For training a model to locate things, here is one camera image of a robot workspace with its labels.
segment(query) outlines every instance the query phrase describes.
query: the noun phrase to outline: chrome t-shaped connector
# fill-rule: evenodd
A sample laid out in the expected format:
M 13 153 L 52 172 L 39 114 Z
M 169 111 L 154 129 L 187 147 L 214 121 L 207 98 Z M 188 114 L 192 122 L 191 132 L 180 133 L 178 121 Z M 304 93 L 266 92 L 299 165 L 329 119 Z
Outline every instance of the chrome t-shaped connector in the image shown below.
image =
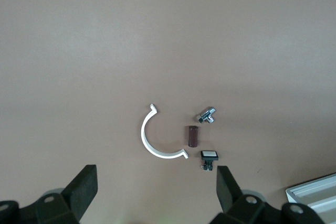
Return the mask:
M 198 115 L 196 118 L 200 123 L 204 123 L 205 121 L 208 121 L 208 123 L 213 123 L 215 120 L 213 119 L 212 114 L 215 112 L 215 108 L 210 107 L 207 111 Z

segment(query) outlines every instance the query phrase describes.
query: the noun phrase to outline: dark brown cylinder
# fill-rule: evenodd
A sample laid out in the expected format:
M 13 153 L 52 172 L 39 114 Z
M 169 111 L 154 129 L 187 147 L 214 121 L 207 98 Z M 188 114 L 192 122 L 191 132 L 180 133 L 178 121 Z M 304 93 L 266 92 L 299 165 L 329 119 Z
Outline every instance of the dark brown cylinder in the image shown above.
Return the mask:
M 189 126 L 189 147 L 197 147 L 197 137 L 198 137 L 198 127 L 190 125 Z

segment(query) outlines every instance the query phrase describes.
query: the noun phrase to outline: white curved hook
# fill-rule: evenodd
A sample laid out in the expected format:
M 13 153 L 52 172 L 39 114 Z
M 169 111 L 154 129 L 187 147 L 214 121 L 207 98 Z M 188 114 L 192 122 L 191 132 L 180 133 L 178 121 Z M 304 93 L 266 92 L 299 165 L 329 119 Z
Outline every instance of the white curved hook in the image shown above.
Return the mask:
M 143 120 L 142 126 L 141 126 L 141 139 L 142 139 L 142 143 L 143 145 L 146 147 L 146 149 L 152 153 L 153 155 L 160 157 L 160 158 L 176 158 L 176 157 L 180 157 L 180 156 L 184 156 L 185 158 L 188 158 L 188 153 L 182 149 L 178 152 L 174 152 L 174 153 L 164 153 L 164 152 L 159 152 L 158 150 L 154 149 L 153 146 L 150 145 L 150 143 L 148 142 L 147 138 L 146 138 L 146 134 L 145 134 L 145 126 L 146 123 L 148 122 L 148 120 L 155 114 L 157 114 L 157 110 L 156 107 L 154 106 L 154 104 L 151 104 L 151 109 L 152 111 L 148 113 L 148 115 L 145 117 L 145 119 Z

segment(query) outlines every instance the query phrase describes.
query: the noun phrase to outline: white curved plastic part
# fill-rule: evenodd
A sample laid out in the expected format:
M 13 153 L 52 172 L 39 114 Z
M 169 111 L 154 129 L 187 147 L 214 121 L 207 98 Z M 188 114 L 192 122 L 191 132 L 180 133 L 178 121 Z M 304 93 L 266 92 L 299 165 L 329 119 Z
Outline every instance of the white curved plastic part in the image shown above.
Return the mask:
M 157 114 L 157 110 L 156 107 L 154 106 L 154 104 L 151 104 L 151 109 L 152 111 L 148 113 L 148 115 L 145 117 L 145 120 L 143 120 L 142 126 L 141 126 L 141 139 L 142 139 L 142 143 L 143 145 L 146 147 L 146 149 L 152 153 L 154 156 L 160 157 L 160 158 L 176 158 L 176 157 L 180 157 L 180 156 L 184 156 L 185 158 L 188 158 L 188 153 L 182 149 L 178 152 L 174 152 L 174 153 L 164 153 L 164 152 L 159 152 L 158 150 L 154 149 L 154 147 L 152 145 L 150 145 L 150 143 L 148 142 L 147 138 L 146 138 L 146 134 L 145 134 L 145 126 L 148 122 L 148 120 L 154 116 L 155 114 Z

